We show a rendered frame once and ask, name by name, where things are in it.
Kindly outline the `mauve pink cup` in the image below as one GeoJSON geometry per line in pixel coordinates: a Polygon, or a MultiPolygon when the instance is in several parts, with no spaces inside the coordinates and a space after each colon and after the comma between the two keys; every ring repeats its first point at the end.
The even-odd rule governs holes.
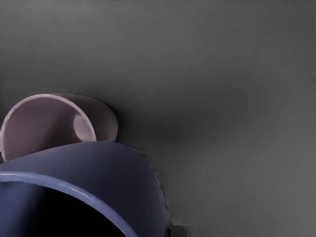
{"type": "Polygon", "coordinates": [[[0,153],[7,162],[68,144],[115,141],[119,122],[107,104],[75,94],[37,94],[8,112],[0,129],[0,153]]]}

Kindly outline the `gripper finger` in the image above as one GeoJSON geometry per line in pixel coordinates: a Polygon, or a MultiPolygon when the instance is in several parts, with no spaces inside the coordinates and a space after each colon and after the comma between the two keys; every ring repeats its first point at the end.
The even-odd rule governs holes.
{"type": "Polygon", "coordinates": [[[183,225],[171,225],[170,237],[190,237],[189,230],[183,225]]]}

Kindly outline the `dark blue cup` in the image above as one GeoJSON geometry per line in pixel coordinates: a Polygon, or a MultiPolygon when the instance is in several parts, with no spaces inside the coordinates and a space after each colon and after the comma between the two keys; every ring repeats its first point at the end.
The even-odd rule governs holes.
{"type": "Polygon", "coordinates": [[[0,164],[0,237],[169,237],[156,173],[115,142],[56,147],[0,164]]]}

